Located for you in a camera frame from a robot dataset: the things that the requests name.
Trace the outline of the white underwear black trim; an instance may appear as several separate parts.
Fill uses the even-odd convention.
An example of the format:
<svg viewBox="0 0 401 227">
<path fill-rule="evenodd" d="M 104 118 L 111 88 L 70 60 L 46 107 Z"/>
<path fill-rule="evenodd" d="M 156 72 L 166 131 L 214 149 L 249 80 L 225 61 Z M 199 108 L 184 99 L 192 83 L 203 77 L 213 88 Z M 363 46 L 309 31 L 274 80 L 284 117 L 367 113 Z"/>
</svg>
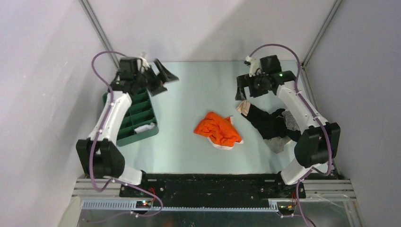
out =
<svg viewBox="0 0 401 227">
<path fill-rule="evenodd" d="M 149 130 L 155 128 L 155 127 L 156 127 L 156 124 L 154 122 L 151 122 L 149 124 L 145 124 L 145 125 L 136 127 L 134 129 L 134 131 L 135 131 L 136 134 L 138 134 L 138 133 L 143 133 L 145 131 L 149 131 Z"/>
</svg>

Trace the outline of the orange underwear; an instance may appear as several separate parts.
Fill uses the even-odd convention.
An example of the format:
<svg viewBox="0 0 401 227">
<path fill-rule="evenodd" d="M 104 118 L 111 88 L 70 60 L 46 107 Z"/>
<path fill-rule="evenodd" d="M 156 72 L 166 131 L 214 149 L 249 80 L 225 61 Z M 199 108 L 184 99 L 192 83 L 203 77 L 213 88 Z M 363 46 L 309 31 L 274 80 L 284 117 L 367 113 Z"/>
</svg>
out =
<svg viewBox="0 0 401 227">
<path fill-rule="evenodd" d="M 231 150 L 236 144 L 244 143 L 234 127 L 233 117 L 224 118 L 215 112 L 208 112 L 193 133 L 205 137 L 213 147 L 222 150 Z"/>
</svg>

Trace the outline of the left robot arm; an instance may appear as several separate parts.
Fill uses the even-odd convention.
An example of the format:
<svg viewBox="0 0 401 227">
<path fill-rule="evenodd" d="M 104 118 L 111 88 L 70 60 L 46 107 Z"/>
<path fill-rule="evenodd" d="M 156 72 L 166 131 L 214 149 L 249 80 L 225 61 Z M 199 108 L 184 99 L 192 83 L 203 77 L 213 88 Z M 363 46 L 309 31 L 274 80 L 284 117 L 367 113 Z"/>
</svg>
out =
<svg viewBox="0 0 401 227">
<path fill-rule="evenodd" d="M 76 143 L 85 174 L 131 184 L 131 191 L 138 197 L 148 194 L 149 183 L 142 180 L 144 171 L 125 163 L 118 147 L 157 127 L 150 97 L 165 92 L 165 83 L 179 79 L 159 59 L 154 59 L 154 64 L 157 71 L 144 57 L 120 58 L 116 77 L 107 84 L 104 108 L 94 129 Z"/>
</svg>

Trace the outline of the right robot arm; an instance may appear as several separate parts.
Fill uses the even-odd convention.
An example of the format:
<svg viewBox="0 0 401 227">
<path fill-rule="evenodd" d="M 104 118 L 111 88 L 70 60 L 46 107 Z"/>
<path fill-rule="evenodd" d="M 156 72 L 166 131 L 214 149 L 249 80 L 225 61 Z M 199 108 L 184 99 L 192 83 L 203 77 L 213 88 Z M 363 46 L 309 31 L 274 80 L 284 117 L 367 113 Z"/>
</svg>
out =
<svg viewBox="0 0 401 227">
<path fill-rule="evenodd" d="M 249 73 L 238 76 L 235 99 L 240 101 L 238 112 L 247 119 L 266 141 L 270 150 L 280 153 L 284 146 L 295 142 L 295 158 L 280 172 L 281 181 L 275 192 L 286 198 L 294 191 L 294 184 L 302 181 L 322 164 L 327 163 L 325 175 L 332 171 L 336 156 L 340 126 L 330 123 L 318 113 L 298 87 L 297 76 L 290 70 L 283 71 L 276 55 L 255 59 L 247 56 L 245 64 Z M 272 113 L 258 108 L 247 100 L 272 92 L 285 105 Z"/>
</svg>

